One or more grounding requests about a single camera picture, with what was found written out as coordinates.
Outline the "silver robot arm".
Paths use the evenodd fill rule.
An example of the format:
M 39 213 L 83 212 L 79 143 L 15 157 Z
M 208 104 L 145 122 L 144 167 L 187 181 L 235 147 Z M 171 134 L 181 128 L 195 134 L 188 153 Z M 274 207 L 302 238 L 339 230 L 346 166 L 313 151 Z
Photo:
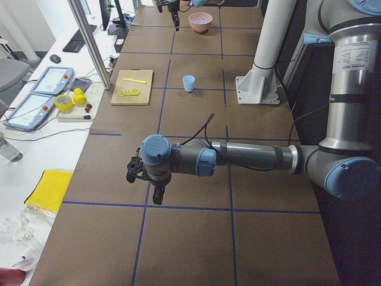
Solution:
M 136 152 L 137 167 L 127 180 L 149 181 L 154 204 L 162 204 L 174 173 L 211 176 L 216 166 L 234 165 L 258 171 L 287 170 L 302 174 L 330 195 L 359 200 L 380 186 L 380 165 L 366 139 L 374 78 L 380 48 L 379 1 L 308 1 L 304 43 L 334 47 L 326 136 L 318 144 L 254 145 L 212 141 L 194 135 L 171 143 L 148 136 Z

